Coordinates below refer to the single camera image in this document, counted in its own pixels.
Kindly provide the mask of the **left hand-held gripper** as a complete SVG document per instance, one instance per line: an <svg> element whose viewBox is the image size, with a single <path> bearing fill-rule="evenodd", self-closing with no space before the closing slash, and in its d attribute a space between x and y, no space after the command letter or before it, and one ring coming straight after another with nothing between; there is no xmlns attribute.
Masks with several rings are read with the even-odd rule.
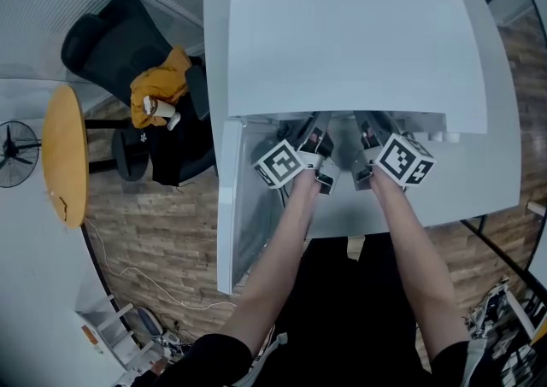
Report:
<svg viewBox="0 0 547 387"><path fill-rule="evenodd" d="M328 134L330 112L315 112L306 121L286 121L278 130L278 143L253 164L268 188L280 190L304 170L312 171L320 193L331 195L340 169L332 159Z"/></svg>

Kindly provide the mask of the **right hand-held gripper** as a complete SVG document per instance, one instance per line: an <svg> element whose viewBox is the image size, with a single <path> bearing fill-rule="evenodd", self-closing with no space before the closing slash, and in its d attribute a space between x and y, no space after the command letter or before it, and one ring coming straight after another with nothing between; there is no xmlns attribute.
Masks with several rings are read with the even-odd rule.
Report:
<svg viewBox="0 0 547 387"><path fill-rule="evenodd" d="M420 185L436 160L412 133L386 112L356 111L354 116L362 144L351 166L356 189L371 188L374 167L404 189Z"/></svg>

